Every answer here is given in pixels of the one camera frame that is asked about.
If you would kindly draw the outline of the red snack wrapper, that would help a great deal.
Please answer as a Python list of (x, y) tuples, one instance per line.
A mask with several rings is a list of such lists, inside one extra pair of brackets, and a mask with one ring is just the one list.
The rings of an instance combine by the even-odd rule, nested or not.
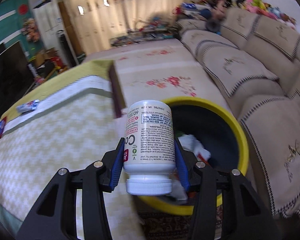
[(208, 163), (208, 160), (210, 159), (211, 155), (210, 154), (198, 154), (198, 159), (203, 161), (204, 163)]

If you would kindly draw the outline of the white supplement bottle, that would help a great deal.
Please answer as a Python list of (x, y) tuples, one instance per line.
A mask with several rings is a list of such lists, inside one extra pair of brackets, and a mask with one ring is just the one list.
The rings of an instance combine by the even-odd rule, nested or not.
[(131, 195), (161, 196), (172, 192), (175, 147), (172, 112), (167, 104), (142, 100), (130, 106), (123, 168)]

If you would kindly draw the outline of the yellow rimmed trash bin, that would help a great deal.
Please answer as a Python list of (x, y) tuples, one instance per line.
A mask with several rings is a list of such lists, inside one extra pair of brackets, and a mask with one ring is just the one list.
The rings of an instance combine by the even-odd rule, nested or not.
[[(243, 129), (235, 117), (212, 101), (189, 96), (163, 101), (172, 111), (174, 135), (191, 134), (211, 153), (207, 165), (217, 170), (238, 169), (245, 176), (249, 149)], [(177, 201), (171, 196), (138, 196), (151, 208), (172, 215), (192, 214), (196, 193), (187, 192), (188, 199)]]

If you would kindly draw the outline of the patterned green tablecloth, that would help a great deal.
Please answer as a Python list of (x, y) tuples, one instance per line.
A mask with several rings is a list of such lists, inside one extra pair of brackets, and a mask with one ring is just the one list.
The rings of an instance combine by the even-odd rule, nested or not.
[(60, 168), (76, 171), (116, 148), (121, 95), (114, 64), (93, 60), (46, 81), (18, 101), (38, 100), (19, 114), (15, 106), (0, 139), (0, 223), (16, 236), (34, 202)]

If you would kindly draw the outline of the floral floor rug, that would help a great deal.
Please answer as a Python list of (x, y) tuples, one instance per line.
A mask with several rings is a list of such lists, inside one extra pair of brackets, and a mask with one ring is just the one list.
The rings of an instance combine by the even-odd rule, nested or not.
[(176, 39), (131, 44), (88, 55), (85, 62), (112, 60), (126, 114), (135, 102), (189, 96), (230, 107), (194, 56)]

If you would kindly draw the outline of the red tissue box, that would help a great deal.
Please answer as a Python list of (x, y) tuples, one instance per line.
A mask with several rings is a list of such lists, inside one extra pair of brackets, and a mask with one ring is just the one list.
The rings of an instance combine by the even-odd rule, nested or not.
[(7, 123), (7, 117), (5, 116), (4, 118), (2, 118), (0, 120), (0, 138), (2, 137), (3, 135), (3, 132), (4, 132), (4, 128), (6, 126), (6, 123)]

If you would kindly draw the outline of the beige sofa with covers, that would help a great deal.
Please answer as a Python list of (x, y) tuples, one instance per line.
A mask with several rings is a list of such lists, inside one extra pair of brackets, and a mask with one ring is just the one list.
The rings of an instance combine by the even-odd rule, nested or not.
[(251, 180), (273, 215), (300, 215), (300, 34), (230, 8), (218, 34), (206, 22), (177, 22), (247, 136)]

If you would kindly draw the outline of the large black television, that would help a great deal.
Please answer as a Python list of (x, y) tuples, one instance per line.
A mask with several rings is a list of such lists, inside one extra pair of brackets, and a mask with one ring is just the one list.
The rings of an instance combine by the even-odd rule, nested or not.
[(33, 82), (21, 43), (15, 42), (0, 54), (0, 117), (23, 97)]

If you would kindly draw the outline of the low glass shelf with clutter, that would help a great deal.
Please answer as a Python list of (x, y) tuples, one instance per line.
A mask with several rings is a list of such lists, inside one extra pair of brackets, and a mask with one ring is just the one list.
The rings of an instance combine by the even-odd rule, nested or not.
[(111, 38), (111, 47), (124, 47), (131, 44), (169, 40), (178, 37), (178, 27), (171, 25), (160, 17), (154, 17), (150, 21), (142, 21), (142, 23), (145, 25), (141, 28), (128, 29), (126, 35)]

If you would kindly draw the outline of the beige embroidered curtains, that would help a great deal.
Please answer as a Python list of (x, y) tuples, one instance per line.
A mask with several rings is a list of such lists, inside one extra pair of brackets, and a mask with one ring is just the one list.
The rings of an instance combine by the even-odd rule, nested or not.
[(173, 22), (177, 6), (194, 0), (61, 0), (86, 54), (107, 50), (110, 39), (126, 35), (155, 16)]

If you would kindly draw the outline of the pile of plush toys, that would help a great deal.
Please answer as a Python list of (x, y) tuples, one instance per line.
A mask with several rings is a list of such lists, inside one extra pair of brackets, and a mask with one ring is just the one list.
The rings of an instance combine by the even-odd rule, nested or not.
[(174, 9), (173, 13), (177, 15), (178, 20), (188, 18), (211, 22), (214, 27), (208, 27), (207, 29), (218, 33), (219, 31), (216, 28), (226, 19), (226, 13), (231, 8), (263, 15), (279, 21), (294, 30), (296, 29), (296, 19), (283, 13), (279, 7), (273, 7), (262, 0), (205, 0), (204, 4), (182, 3)]

